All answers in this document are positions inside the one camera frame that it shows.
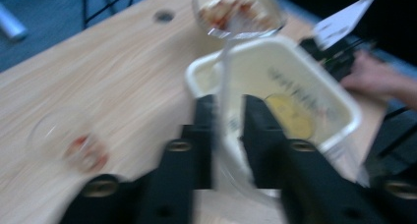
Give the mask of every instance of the wooden table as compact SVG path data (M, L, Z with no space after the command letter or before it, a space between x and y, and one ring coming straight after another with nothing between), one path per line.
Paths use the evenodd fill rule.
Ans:
M158 23L158 11L174 19ZM289 16L280 34L294 40L311 27ZM158 162L161 147L191 123L186 68L222 47L196 25L191 0L145 0L0 75L0 223L54 223L90 175L34 160L27 138L46 113L88 112L110 149L103 173L136 178ZM355 95L364 120L352 137L365 156L383 103ZM239 194L198 192L197 223L281 223L282 212Z

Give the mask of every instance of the white plastic container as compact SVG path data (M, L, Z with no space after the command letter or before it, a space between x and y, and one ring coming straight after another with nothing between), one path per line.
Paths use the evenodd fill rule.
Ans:
M217 94L220 83L220 52L194 61L186 82L198 98ZM271 95L290 96L312 118L312 141L330 161L340 154L342 140L359 125L360 110L350 95L292 40L271 37L237 45L230 51L229 104L223 124L226 132L218 148L223 172L241 192L262 195L252 184L252 175L238 138L242 131L242 95L262 99Z

